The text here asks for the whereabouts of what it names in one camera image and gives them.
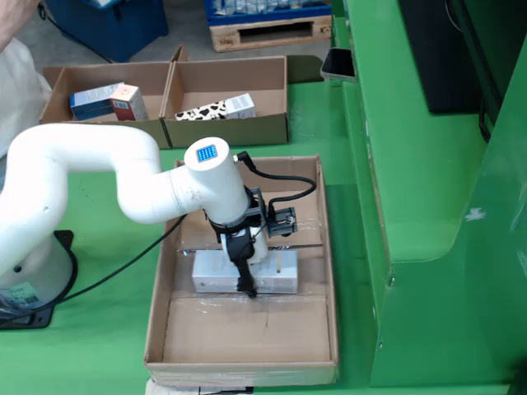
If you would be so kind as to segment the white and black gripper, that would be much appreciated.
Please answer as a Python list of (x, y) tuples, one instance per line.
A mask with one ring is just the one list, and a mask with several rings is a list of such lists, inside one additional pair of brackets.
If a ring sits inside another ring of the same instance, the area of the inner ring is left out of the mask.
[(219, 225), (210, 221), (222, 245), (224, 255), (235, 263), (239, 272), (236, 289), (251, 299), (257, 296), (254, 278), (249, 264), (261, 263), (268, 257), (268, 242), (264, 233), (265, 224), (254, 221), (243, 221), (232, 227)]

